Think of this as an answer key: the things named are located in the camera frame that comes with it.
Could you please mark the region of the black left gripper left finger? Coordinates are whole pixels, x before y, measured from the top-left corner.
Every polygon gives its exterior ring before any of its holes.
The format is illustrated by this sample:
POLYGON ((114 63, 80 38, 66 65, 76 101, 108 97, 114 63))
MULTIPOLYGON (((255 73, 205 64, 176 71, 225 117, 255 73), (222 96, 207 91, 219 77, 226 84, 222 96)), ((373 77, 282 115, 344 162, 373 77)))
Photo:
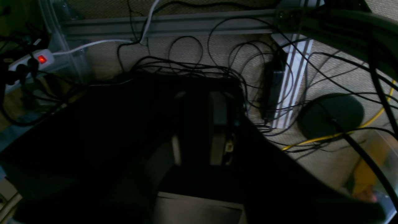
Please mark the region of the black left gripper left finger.
POLYGON ((135 218, 151 218, 160 185, 174 167, 171 138, 151 142, 129 158, 118 185, 118 201, 135 218))

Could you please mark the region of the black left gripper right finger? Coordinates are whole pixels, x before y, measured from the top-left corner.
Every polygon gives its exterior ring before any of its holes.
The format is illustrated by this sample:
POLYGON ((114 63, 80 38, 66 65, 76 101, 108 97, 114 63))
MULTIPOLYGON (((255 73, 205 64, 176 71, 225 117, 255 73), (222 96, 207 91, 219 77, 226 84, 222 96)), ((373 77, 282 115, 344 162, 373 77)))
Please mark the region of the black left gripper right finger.
POLYGON ((234 136, 229 129, 228 99, 222 92, 209 93, 211 116, 211 147, 209 164, 211 166, 229 165, 234 150, 234 136))

